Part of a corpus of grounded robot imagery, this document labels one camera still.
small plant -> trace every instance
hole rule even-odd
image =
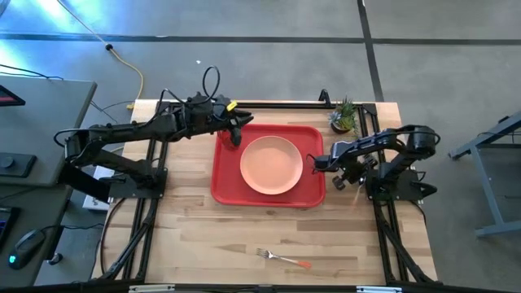
[[[357,110],[351,99],[344,98],[336,109],[329,115],[329,123],[336,133],[347,133],[352,129],[356,130],[357,122],[355,115]]]

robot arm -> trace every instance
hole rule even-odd
[[[240,129],[253,120],[250,112],[229,107],[229,98],[219,96],[213,102],[197,93],[180,107],[159,110],[148,122],[124,125],[93,125],[76,131],[66,139],[66,161],[74,167],[96,164],[128,174],[138,187],[155,184],[155,172],[150,160],[133,161],[104,151],[107,144],[154,139],[160,142],[177,142],[182,138],[203,133],[228,130],[231,141],[241,142]]]
[[[397,136],[408,134],[407,143]],[[398,155],[389,163],[382,163],[373,183],[386,190],[392,189],[399,176],[416,160],[424,160],[436,153],[435,145],[438,134],[431,128],[421,125],[406,125],[399,129],[385,129],[373,136],[357,139],[355,142],[335,142],[330,155],[315,158],[315,169],[319,172],[337,172],[343,174],[335,177],[335,187],[342,190],[344,181],[353,184],[364,181],[368,172],[376,165],[370,153],[382,150],[394,150]],[[358,157],[363,155],[364,162]]]

fork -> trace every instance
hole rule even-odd
[[[271,253],[271,251],[265,250],[262,248],[257,248],[257,255],[264,257],[266,260],[271,260],[271,259],[285,260],[287,262],[291,262],[292,264],[299,265],[303,268],[311,269],[311,263],[309,263],[307,261],[290,260],[286,257],[276,256],[275,254]]]

wood grain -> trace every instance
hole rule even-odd
[[[155,104],[155,100],[138,100],[133,120],[148,120]],[[377,109],[382,129],[401,125],[396,103],[377,103]],[[331,131],[325,110],[252,112],[253,123],[257,124],[317,128],[324,137],[326,152],[335,141],[352,140],[348,135]],[[358,196],[356,186],[337,191],[331,183],[334,175],[327,174],[326,198],[316,208],[221,205],[210,194],[215,139],[208,134],[169,145],[166,161],[169,179],[155,222],[147,282],[384,284],[374,212],[363,189]],[[144,158],[147,146],[148,142],[126,143],[124,156],[134,160]],[[388,160],[394,155],[392,151],[386,152]],[[129,240],[135,205],[136,200],[128,199],[108,227],[106,266],[118,257]],[[406,202],[397,202],[396,211],[405,247],[425,273],[436,279],[421,213]],[[264,260],[255,254],[259,247],[310,261],[313,268],[306,270],[277,260]],[[390,254],[397,275],[392,249]],[[135,269],[140,255],[137,253],[134,261]],[[93,276],[100,274],[98,262]]]

gray desk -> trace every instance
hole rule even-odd
[[[45,138],[44,142],[27,142],[34,143],[39,147],[52,146],[49,144],[49,142],[53,143],[52,132],[80,127],[96,89],[96,84],[90,81],[60,81],[27,77],[0,77],[0,85],[19,95],[27,104],[37,103],[41,111],[48,115],[50,122],[48,124],[50,127],[46,128],[48,132],[46,137],[48,138]],[[0,107],[0,115],[8,110],[9,107]],[[2,139],[0,147],[9,143],[9,140]],[[57,158],[56,163],[63,165],[63,156]],[[0,198],[28,188],[31,188],[31,186],[2,184],[0,185]],[[70,187],[63,185],[33,186],[33,188],[34,190],[26,194],[6,200],[0,199],[2,206],[21,209],[20,216],[9,234],[9,238],[0,249],[0,287],[33,285],[42,262],[53,247],[52,241],[55,239],[57,229],[46,231],[46,241],[23,269],[13,270],[9,268],[7,266],[7,255],[15,243],[30,230],[48,225],[59,225],[72,193]]]

